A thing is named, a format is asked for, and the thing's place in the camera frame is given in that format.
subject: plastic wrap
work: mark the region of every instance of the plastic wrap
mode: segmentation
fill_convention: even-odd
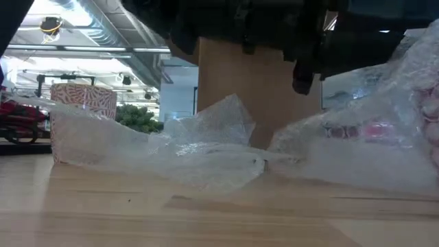
[[[369,97],[293,123],[271,151],[301,157],[273,164],[294,178],[439,196],[439,21],[431,24]]]
[[[261,174],[265,161],[294,160],[248,147],[254,122],[236,95],[194,118],[166,123],[160,134],[136,132],[103,115],[47,99],[11,99],[55,114],[54,152],[61,161],[85,168],[155,173],[200,190],[229,192]]]
[[[353,99],[373,94],[387,82],[398,67],[405,52],[422,36],[425,30],[408,30],[388,63],[356,69],[326,78],[322,83],[323,108],[347,105]]]

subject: ceiling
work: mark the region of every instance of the ceiling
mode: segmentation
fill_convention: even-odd
[[[164,40],[149,30],[142,23],[133,19],[123,10],[118,0],[70,0],[82,8],[74,11],[66,10],[56,0],[35,0],[33,6],[21,24],[11,44],[26,45],[69,45],[69,46],[103,46],[90,34],[89,17],[93,11],[97,13],[98,22],[102,29],[110,31],[119,43],[111,43],[111,47],[164,47]],[[48,38],[40,30],[42,20],[48,16],[62,18],[59,35]],[[38,86],[36,76],[39,73],[61,75],[63,73],[76,75],[92,75],[96,77],[96,85],[115,91],[130,89],[132,93],[118,93],[119,102],[148,105],[158,108],[161,81],[173,83],[169,75],[162,80],[166,69],[165,62],[173,60],[170,56],[149,53],[112,54],[108,52],[72,52],[72,51],[35,51],[8,49],[2,61],[8,64],[9,83],[23,90],[32,90]],[[175,66],[184,66],[184,61],[177,61]],[[131,79],[131,85],[123,85],[123,76]],[[48,89],[52,84],[61,83],[59,79],[47,79],[43,85]],[[70,83],[89,84],[89,80],[76,79]],[[145,92],[152,95],[151,100],[145,99]],[[44,90],[43,96],[49,97],[49,91]]]

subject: ceiling light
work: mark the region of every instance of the ceiling light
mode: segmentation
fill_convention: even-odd
[[[113,89],[112,91],[116,93],[132,93],[130,89]]]
[[[8,45],[7,49],[29,49],[29,50],[57,50],[55,45]]]
[[[126,51],[123,47],[80,47],[80,46],[66,46],[67,51]]]
[[[33,31],[39,30],[40,27],[19,27],[18,31]]]
[[[135,52],[171,53],[169,48],[133,48]]]
[[[111,55],[111,54],[100,54],[99,55],[100,58],[116,58],[116,59],[120,59],[120,58],[131,58],[130,55]]]

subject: ceiling duct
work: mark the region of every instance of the ceiling duct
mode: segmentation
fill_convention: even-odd
[[[87,27],[92,27],[93,29],[80,31],[91,38],[99,46],[126,47],[130,45],[94,1],[51,1],[62,6],[66,10],[66,13],[64,13],[62,17],[70,22],[70,24],[84,27],[85,22]],[[136,74],[143,83],[160,88],[161,71],[155,71],[152,69],[154,55],[145,54],[140,57],[138,54],[132,54],[131,58],[121,58],[119,60],[131,67],[133,73]]]

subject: wooden table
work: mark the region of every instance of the wooden table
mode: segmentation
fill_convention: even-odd
[[[269,172],[213,196],[152,174],[0,157],[1,246],[438,246],[432,198]]]

